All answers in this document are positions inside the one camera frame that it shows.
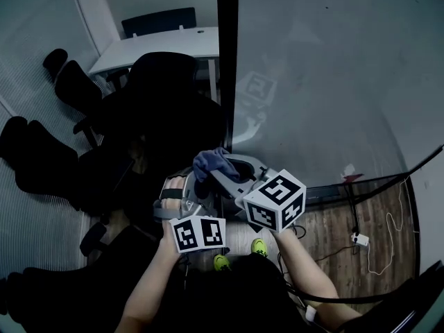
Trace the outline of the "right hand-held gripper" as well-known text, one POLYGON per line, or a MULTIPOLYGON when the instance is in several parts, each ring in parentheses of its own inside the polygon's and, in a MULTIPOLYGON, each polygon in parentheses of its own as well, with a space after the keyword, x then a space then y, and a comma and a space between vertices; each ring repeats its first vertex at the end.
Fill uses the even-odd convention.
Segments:
POLYGON ((210 172, 213 190, 226 198, 242 198, 248 222, 282 232, 305 212, 306 186, 283 169, 254 189, 267 167, 258 159, 240 154, 227 154, 226 160, 239 173, 233 180, 219 170, 210 172))

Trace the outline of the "person's left hand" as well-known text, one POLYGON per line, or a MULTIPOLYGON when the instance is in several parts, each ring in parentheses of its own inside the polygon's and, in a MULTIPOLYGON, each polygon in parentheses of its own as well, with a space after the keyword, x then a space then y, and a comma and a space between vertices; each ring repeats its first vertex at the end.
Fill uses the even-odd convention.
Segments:
MULTIPOLYGON (((168 189, 180 189, 182 190, 185 184, 185 178, 177 176, 168 179, 164 184, 164 190, 168 189)), ((181 206, 182 198, 163 198, 161 200, 161 207, 164 210, 179 210, 181 206)))

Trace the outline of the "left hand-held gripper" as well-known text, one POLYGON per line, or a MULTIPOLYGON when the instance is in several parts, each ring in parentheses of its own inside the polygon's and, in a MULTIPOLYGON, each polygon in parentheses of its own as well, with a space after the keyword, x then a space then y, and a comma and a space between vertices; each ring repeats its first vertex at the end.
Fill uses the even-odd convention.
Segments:
POLYGON ((170 223, 179 253, 225 248, 226 220, 222 218, 223 198, 220 194, 211 192, 207 210, 199 203, 201 187, 202 183, 191 171, 185 178, 179 209, 164 209, 161 200, 154 204, 153 216, 170 223))

